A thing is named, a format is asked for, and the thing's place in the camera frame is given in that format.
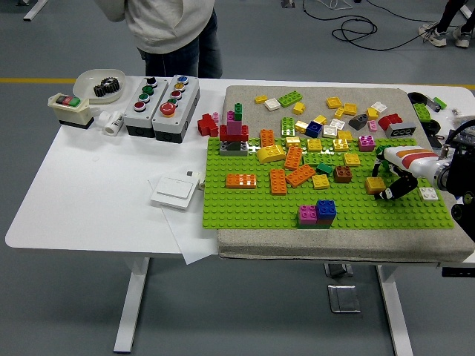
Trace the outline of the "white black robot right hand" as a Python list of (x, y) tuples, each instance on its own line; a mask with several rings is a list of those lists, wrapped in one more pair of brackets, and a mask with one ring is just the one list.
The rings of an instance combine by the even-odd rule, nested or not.
[(425, 178), (432, 186), (438, 187), (442, 171), (450, 163), (440, 159), (432, 150), (420, 146), (387, 147), (376, 154), (372, 177), (377, 177), (379, 166), (387, 162), (391, 172), (399, 178), (384, 191), (377, 193), (375, 199), (396, 200), (408, 194), (418, 185), (418, 178)]

